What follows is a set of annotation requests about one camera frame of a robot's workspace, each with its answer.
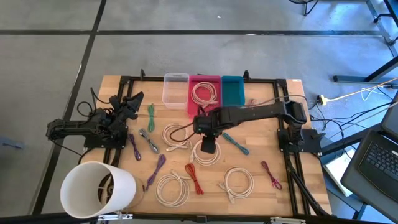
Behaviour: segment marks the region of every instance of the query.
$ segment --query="teal cable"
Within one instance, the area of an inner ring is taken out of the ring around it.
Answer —
[[[148,106],[148,113],[149,113],[149,124],[148,124],[148,132],[153,132],[155,130],[155,105],[151,104]]]
[[[249,154],[249,150],[246,149],[245,147],[241,146],[240,144],[238,144],[231,136],[229,136],[229,134],[227,133],[223,133],[223,137],[229,141],[230,143],[234,144],[236,147],[238,147],[238,149],[240,149],[243,154],[248,155]]]

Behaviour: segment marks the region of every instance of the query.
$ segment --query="laptop keyboard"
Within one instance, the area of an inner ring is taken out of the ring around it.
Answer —
[[[398,153],[394,154],[394,152],[373,144],[366,161],[398,181]]]

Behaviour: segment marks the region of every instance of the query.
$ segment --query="white bucket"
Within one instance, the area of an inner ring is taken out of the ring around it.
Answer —
[[[98,187],[109,173],[114,187],[109,202],[103,205],[98,200]],[[102,162],[85,162],[73,168],[63,180],[61,204],[72,217],[96,217],[126,208],[136,190],[136,180],[129,172]]]

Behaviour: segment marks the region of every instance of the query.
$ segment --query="plastic bin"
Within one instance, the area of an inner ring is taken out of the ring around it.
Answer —
[[[198,113],[198,105],[193,102],[191,97],[191,92],[193,87],[201,82],[210,82],[214,85],[217,92],[217,104],[208,105],[205,108],[205,111],[209,111],[213,108],[221,106],[221,77],[219,75],[190,75],[189,76],[189,87],[188,87],[188,106],[187,112],[188,115],[192,118]],[[197,96],[201,99],[210,99],[210,92],[205,88],[197,89]]]
[[[243,77],[225,75],[221,78],[223,106],[244,105]]]
[[[186,73],[167,73],[164,75],[163,104],[168,109],[187,108],[189,75]]]

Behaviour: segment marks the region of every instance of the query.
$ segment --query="clear plastic bin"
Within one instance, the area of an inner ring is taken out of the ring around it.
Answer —
[[[162,101],[168,109],[184,110],[187,107],[188,81],[186,73],[164,75]]]

